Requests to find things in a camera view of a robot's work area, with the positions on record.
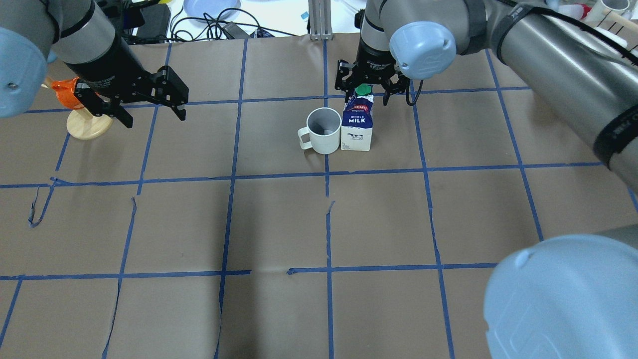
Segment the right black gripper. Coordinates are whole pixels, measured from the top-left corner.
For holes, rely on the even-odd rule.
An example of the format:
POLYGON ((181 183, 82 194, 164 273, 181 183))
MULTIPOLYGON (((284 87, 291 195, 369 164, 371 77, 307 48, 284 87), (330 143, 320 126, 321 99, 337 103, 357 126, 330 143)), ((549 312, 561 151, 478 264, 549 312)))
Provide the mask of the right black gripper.
POLYGON ((410 82, 412 80, 405 75, 397 74, 396 59, 389 50, 373 48, 362 39, 358 42, 354 63, 344 59, 337 61, 335 90, 344 94, 344 104, 361 84, 378 84, 384 89, 383 105, 388 105, 391 95, 405 95, 409 91, 410 82), (396 82, 391 79, 394 75, 397 76, 396 82))

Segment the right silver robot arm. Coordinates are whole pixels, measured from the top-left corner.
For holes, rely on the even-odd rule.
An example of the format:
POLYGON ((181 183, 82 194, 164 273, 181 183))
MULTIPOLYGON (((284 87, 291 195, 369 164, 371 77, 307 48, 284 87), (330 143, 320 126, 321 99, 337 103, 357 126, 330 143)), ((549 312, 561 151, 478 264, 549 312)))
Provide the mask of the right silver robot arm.
MULTIPOLYGON (((540 0, 369 0, 335 89, 405 93, 490 48, 593 154, 637 190, 637 58, 540 0)), ((637 227, 545 239, 494 268, 483 316, 493 359, 635 359, 637 227)))

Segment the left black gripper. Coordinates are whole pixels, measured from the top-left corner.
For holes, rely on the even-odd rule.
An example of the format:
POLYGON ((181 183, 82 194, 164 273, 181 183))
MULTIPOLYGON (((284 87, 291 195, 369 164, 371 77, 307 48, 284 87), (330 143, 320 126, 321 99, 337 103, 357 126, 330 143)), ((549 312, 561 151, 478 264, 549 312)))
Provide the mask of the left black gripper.
POLYGON ((162 66, 154 74, 146 71, 122 38, 114 38, 110 48, 93 61, 73 64, 73 72, 79 83, 87 84, 93 91, 93 95, 85 89, 74 91, 93 115, 102 115, 106 107, 108 116, 132 129, 134 118, 120 102, 147 101, 169 107, 180 121, 186 120, 189 87, 171 66, 162 66), (112 102, 106 104, 99 95, 112 102))

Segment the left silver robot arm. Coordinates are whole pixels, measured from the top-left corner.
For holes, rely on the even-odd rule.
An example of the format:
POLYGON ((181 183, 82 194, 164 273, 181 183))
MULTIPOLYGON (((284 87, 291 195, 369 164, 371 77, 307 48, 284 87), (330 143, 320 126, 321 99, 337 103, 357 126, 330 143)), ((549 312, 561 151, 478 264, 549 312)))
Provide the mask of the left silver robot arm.
POLYGON ((31 107, 55 54, 77 75, 73 95, 96 117, 130 129, 123 105, 146 101, 186 119, 187 85, 169 66, 147 71, 94 0, 3 0, 0 31, 3 118, 31 107))

